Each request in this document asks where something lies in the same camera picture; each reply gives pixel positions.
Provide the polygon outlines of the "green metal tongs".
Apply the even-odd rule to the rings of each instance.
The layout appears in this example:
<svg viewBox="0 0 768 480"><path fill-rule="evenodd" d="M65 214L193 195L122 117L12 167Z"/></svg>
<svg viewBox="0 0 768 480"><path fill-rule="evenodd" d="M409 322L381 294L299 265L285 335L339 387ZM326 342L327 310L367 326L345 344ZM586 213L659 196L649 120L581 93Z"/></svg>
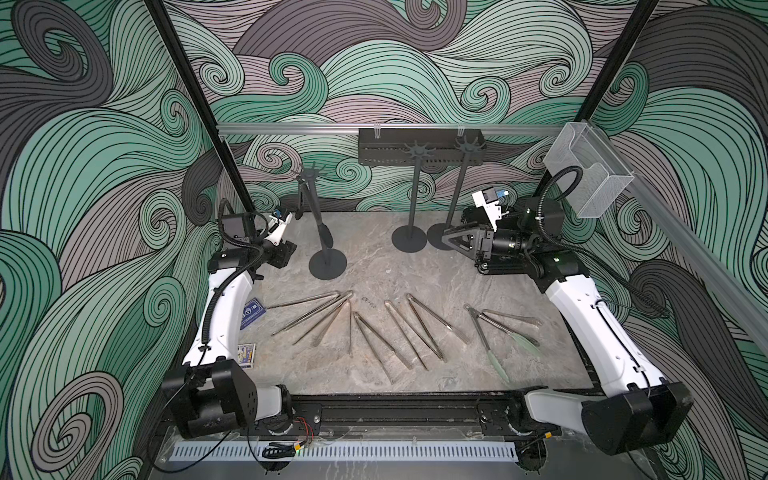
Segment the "green metal tongs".
<svg viewBox="0 0 768 480"><path fill-rule="evenodd" d="M492 319L490 316L488 316L485 313L482 313L481 311L475 309L469 304L464 304L463 308L467 311L469 314L469 317L471 319L471 322L476 330L476 333L478 335L478 338L480 340L480 343L482 345L483 350L486 353L487 359L490 362L491 366L495 370L495 372L498 374L502 382L505 386L511 385L511 379L509 375L507 374L506 370L504 369L501 361L498 359L498 357L493 352L491 345L488 341L488 338L483 330L483 327L481 326L482 323L486 323L495 329L499 330L503 334L509 336L511 339L515 341L515 343L522 347L525 351L530 353L531 355L538 357L541 354L539 344L535 342L530 337L513 330L510 327L507 327L506 325L502 324L500 321Z"/></svg>

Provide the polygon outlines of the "black metal tongs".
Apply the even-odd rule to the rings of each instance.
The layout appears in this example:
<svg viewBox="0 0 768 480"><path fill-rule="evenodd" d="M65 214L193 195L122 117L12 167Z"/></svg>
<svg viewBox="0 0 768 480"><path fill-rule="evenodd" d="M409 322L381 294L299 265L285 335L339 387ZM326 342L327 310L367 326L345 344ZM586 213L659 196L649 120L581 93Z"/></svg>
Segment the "black metal tongs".
<svg viewBox="0 0 768 480"><path fill-rule="evenodd" d="M317 175L318 171L316 169L305 169L297 178L299 184L299 202L296 218L299 219L301 217L305 210L305 206L307 206L315 220L321 248L332 249L334 246L333 236L330 229L323 221L319 196L317 194Z"/></svg>

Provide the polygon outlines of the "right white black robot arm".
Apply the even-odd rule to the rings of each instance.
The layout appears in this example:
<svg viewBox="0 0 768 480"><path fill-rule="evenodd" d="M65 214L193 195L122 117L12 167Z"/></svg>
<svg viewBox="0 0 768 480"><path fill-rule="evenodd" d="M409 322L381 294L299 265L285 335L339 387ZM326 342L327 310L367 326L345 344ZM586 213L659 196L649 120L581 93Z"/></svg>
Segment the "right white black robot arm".
<svg viewBox="0 0 768 480"><path fill-rule="evenodd" d="M469 224L443 233L450 248L490 274L525 274L558 309L596 372L601 393L539 388L524 396L532 420L575 430L608 455L672 441L693 406L631 340L575 252L521 230Z"/></svg>

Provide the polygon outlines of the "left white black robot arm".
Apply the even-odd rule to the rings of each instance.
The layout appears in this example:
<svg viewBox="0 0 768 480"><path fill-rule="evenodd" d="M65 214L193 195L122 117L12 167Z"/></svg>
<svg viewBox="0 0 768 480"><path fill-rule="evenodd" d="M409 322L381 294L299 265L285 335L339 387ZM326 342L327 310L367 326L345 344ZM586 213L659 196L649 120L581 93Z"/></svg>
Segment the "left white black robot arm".
<svg viewBox="0 0 768 480"><path fill-rule="evenodd" d="M287 428L293 420L286 386L258 387L237 361L238 338L253 284L268 264L285 267L296 245L266 240L260 245L226 245L208 262L208 294L195 339L169 370L161 390L177 430L185 439L228 433L262 423Z"/></svg>

